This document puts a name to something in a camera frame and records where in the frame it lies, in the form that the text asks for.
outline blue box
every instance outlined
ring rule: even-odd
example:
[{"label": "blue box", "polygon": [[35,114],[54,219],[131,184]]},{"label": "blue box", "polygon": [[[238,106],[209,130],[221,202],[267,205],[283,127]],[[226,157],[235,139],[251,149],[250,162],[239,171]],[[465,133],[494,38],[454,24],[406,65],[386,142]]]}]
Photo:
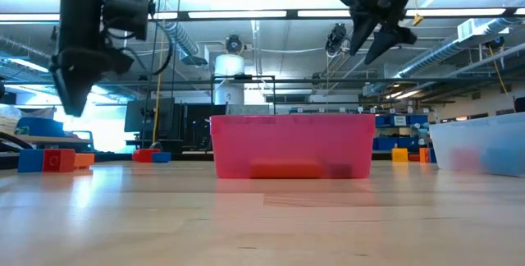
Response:
[{"label": "blue box", "polygon": [[43,149],[21,149],[18,157],[18,172],[41,172]]},{"label": "blue box", "polygon": [[171,161],[171,153],[157,152],[151,155],[151,160],[154,163],[169,163]]},{"label": "blue box", "polygon": [[378,137],[377,149],[391,151],[393,148],[395,148],[395,145],[398,143],[397,139],[398,138]]},{"label": "blue box", "polygon": [[415,125],[416,123],[423,124],[428,122],[427,115],[410,115],[407,117],[407,124]]},{"label": "blue box", "polygon": [[400,137],[398,138],[398,148],[410,148],[417,145],[418,140],[411,137]]},{"label": "blue box", "polygon": [[55,122],[53,119],[41,117],[22,117],[16,127],[27,126],[29,135],[63,137],[64,124]]},{"label": "blue box", "polygon": [[384,116],[376,117],[376,126],[382,126],[384,124],[385,124],[385,117]]}]

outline orange object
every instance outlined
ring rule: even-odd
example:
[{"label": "orange object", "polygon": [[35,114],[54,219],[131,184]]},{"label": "orange object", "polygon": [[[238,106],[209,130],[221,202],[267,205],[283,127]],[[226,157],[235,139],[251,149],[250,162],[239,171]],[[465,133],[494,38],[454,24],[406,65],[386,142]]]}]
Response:
[{"label": "orange object", "polygon": [[419,154],[409,154],[409,161],[419,161]]},{"label": "orange object", "polygon": [[95,154],[77,154],[75,155],[75,168],[87,169],[95,163]]},{"label": "orange object", "polygon": [[406,148],[393,148],[392,161],[393,162],[408,162],[409,150]]},{"label": "orange object", "polygon": [[429,148],[419,149],[419,162],[429,163],[430,162],[430,150]]},{"label": "orange object", "polygon": [[42,172],[73,172],[75,151],[73,149],[45,149]]},{"label": "orange object", "polygon": [[259,162],[249,167],[252,179],[319,179],[322,165],[316,162]]}]

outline fluorescent light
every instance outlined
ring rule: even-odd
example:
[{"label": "fluorescent light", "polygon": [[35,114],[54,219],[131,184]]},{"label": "fluorescent light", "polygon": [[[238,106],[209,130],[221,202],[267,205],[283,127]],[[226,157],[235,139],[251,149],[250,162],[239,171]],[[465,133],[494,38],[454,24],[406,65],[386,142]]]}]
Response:
[{"label": "fluorescent light", "polygon": [[59,14],[1,14],[0,21],[58,21]]},{"label": "fluorescent light", "polygon": [[392,99],[392,98],[395,98],[395,97],[399,96],[399,95],[402,94],[402,93],[403,93],[403,92],[400,91],[400,92],[397,92],[397,93],[389,94],[389,95],[387,95],[385,98],[387,98],[387,99]]},{"label": "fluorescent light", "polygon": [[155,18],[158,20],[175,20],[178,17],[178,13],[172,11],[158,12],[155,14]]},{"label": "fluorescent light", "polygon": [[419,92],[420,92],[420,90],[414,90],[414,91],[408,92],[408,93],[406,93],[406,94],[401,94],[401,95],[400,95],[399,97],[397,97],[396,99],[404,99],[404,98],[408,98],[408,97],[413,96],[413,95],[415,95],[415,94],[417,94],[417,93],[419,93]]},{"label": "fluorescent light", "polygon": [[406,16],[500,16],[504,8],[439,8],[439,9],[409,9]]},{"label": "fluorescent light", "polygon": [[91,92],[94,93],[94,94],[107,94],[107,90],[101,88],[98,85],[93,85],[91,87]]},{"label": "fluorescent light", "polygon": [[204,18],[262,18],[285,17],[286,11],[192,11],[188,16],[193,19]]},{"label": "fluorescent light", "polygon": [[334,11],[297,11],[297,16],[309,17],[350,17],[348,10],[334,10]]},{"label": "fluorescent light", "polygon": [[22,66],[26,66],[26,67],[34,69],[36,71],[48,72],[47,68],[44,68],[44,67],[39,66],[37,64],[33,64],[32,62],[27,62],[26,60],[10,58],[9,61],[14,62],[14,63],[19,64],[19,65],[22,65]]}]

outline toy block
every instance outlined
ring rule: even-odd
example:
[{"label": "toy block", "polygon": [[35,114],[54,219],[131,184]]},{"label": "toy block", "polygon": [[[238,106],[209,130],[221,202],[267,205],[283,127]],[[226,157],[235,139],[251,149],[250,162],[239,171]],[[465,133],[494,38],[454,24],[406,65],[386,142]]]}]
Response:
[{"label": "toy block", "polygon": [[160,149],[138,149],[134,151],[133,155],[131,155],[131,158],[133,161],[139,162],[139,163],[151,163],[152,162],[152,155],[154,153],[161,152]]},{"label": "toy block", "polygon": [[75,155],[75,168],[87,169],[89,166],[95,163],[95,154],[76,154]]},{"label": "toy block", "polygon": [[18,157],[18,172],[41,172],[43,149],[22,149]]},{"label": "toy block", "polygon": [[393,162],[408,162],[409,150],[406,148],[393,148],[392,161]]},{"label": "toy block", "polygon": [[169,163],[171,161],[171,153],[157,152],[151,155],[151,159],[154,163]]},{"label": "toy block", "polygon": [[419,162],[429,163],[430,162],[430,150],[428,148],[419,149]]},{"label": "toy block", "polygon": [[409,161],[419,162],[419,154],[409,154]]},{"label": "toy block", "polygon": [[75,170],[75,151],[73,149],[45,149],[43,152],[43,172],[73,172]]}]

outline orange block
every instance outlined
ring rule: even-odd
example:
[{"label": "orange block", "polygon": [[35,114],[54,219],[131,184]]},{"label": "orange block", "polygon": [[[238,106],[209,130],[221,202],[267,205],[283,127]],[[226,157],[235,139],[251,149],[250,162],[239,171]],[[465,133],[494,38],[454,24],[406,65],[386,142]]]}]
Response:
[{"label": "orange block", "polygon": [[86,169],[95,163],[95,154],[76,154],[75,168]]},{"label": "orange block", "polygon": [[429,163],[430,162],[430,150],[429,148],[419,149],[419,162]]}]

